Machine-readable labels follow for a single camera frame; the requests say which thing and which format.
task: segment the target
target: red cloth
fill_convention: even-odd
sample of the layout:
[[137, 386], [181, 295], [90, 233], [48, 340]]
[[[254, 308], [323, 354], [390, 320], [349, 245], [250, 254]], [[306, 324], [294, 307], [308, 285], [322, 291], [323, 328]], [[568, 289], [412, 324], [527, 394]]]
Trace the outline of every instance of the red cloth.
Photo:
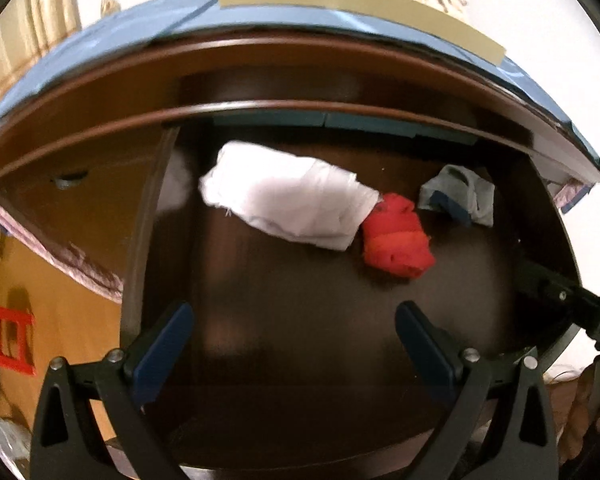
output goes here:
[[403, 278], [419, 278], [436, 263], [411, 200], [384, 195], [362, 222], [365, 263]]

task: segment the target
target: curtain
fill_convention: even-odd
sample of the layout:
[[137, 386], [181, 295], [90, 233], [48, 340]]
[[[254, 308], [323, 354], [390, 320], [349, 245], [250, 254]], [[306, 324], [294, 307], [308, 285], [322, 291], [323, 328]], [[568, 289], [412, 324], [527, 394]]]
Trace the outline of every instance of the curtain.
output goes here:
[[11, 0], [0, 14], [0, 98], [79, 29], [76, 0]]

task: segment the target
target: silver bolt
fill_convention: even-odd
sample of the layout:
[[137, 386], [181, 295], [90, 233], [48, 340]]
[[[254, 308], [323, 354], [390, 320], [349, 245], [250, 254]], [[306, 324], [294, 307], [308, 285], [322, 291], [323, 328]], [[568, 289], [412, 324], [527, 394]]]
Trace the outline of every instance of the silver bolt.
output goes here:
[[59, 370], [64, 366], [64, 357], [54, 357], [49, 361], [49, 368], [52, 370]]
[[123, 350], [121, 350], [120, 348], [114, 348], [107, 354], [107, 361], [109, 361], [110, 363], [117, 363], [119, 361], [122, 361], [122, 358], [124, 356], [125, 352]]
[[462, 358], [470, 363], [477, 363], [480, 360], [480, 352], [475, 348], [465, 348], [464, 351], [462, 351]]
[[529, 368], [529, 370], [535, 370], [538, 368], [538, 360], [532, 355], [526, 356], [524, 359], [522, 359], [522, 362], [527, 368]]

